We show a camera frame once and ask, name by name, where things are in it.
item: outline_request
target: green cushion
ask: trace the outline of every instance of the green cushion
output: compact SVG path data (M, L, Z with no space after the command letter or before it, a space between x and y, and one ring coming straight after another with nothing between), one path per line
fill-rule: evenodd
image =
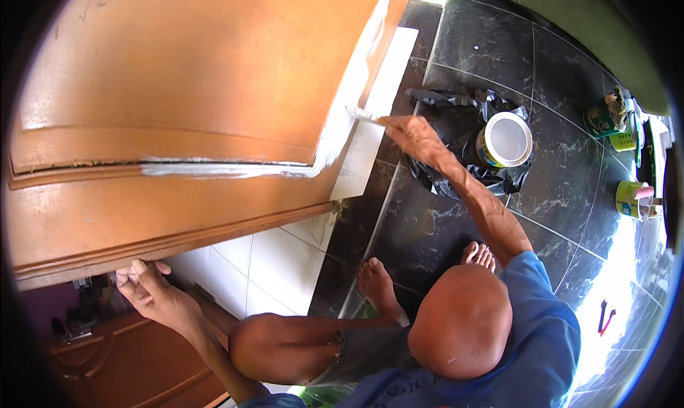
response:
M651 57L615 0L510 0L575 37L629 89L645 112L669 115Z

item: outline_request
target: paper sheet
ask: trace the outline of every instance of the paper sheet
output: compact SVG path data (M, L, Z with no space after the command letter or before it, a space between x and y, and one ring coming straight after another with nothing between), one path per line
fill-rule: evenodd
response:
M409 27L395 31L366 102L365 110L373 116L390 114L417 35L418 30ZM363 195L383 133L379 124L358 122L330 200Z

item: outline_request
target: man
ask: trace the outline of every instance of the man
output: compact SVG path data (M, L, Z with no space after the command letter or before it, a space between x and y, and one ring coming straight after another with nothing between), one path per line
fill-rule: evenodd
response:
M565 404L579 358L579 324L551 283L517 219L476 181L423 117L385 117L389 137L449 179L488 243L471 243L425 296L413 325L377 258L359 286L378 311L371 320L245 319L226 353L194 301L136 260L117 271L140 313L183 335L240 407L303 407L259 381L360 381L342 407L556 407ZM494 257L505 269L493 275Z

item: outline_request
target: hand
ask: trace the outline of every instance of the hand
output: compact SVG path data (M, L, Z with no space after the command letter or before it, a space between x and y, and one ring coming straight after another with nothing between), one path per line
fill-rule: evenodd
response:
M436 168L442 157L454 156L424 117L381 117L380 123L387 128L387 135L419 162Z
M171 267L160 261L146 264L134 259L116 270L116 286L140 314L188 338L201 327L202 310L190 295L169 285L162 275Z

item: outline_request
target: blue t-shirt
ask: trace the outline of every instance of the blue t-shirt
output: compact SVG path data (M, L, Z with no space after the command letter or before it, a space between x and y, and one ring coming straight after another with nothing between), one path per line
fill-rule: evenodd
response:
M337 406L559 407L566 404L579 358L579 324L553 294L542 262L531 251L511 260L500 279L508 286L513 329L501 361L474 380L440 378L429 370L394 368L365 378ZM240 408L305 407L293 395L273 394Z

